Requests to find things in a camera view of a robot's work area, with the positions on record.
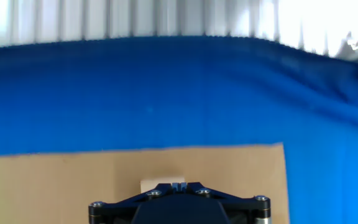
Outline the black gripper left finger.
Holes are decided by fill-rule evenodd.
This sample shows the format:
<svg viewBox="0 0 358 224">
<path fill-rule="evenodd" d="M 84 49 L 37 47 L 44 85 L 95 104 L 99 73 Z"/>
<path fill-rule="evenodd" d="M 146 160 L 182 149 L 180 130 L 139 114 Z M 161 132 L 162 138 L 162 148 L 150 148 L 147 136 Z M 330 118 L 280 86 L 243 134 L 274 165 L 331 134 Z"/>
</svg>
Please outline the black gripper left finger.
<svg viewBox="0 0 358 224">
<path fill-rule="evenodd" d="M 136 211 L 144 202 L 173 194 L 178 189 L 179 183 L 157 184 L 152 190 L 117 203 L 93 202 L 88 205 L 89 224 L 113 224 L 115 218 L 132 220 Z"/>
</svg>

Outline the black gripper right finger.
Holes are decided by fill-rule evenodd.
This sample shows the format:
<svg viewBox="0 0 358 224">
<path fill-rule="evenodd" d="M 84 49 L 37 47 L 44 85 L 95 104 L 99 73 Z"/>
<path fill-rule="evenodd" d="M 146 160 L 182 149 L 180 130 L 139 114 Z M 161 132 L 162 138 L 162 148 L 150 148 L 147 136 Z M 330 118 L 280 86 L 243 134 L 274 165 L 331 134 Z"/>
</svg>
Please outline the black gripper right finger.
<svg viewBox="0 0 358 224">
<path fill-rule="evenodd" d="M 200 182 L 178 184 L 178 192 L 206 197 L 219 202 L 231 223 L 271 224 L 270 199 L 264 195 L 240 198 L 207 188 Z"/>
</svg>

